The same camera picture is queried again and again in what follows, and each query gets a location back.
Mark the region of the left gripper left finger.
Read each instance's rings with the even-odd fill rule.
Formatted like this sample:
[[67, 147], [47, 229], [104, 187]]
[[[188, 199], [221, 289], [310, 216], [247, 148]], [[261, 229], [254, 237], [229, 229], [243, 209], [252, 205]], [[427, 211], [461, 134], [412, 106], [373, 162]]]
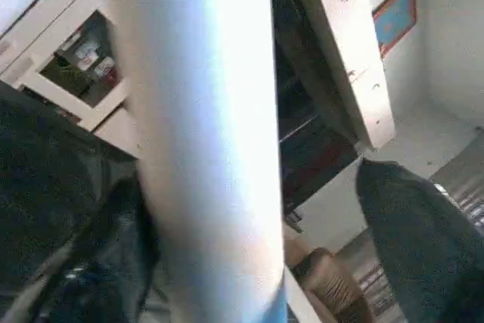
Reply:
[[159, 259], [137, 177], [119, 180], [27, 306], [28, 322], [137, 322]]

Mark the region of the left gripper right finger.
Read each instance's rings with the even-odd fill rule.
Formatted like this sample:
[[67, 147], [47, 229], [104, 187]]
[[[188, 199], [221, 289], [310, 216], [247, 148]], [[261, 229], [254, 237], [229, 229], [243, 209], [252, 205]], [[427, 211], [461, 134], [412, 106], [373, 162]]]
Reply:
[[431, 181], [362, 159], [355, 189], [409, 322], [483, 320], [483, 235]]

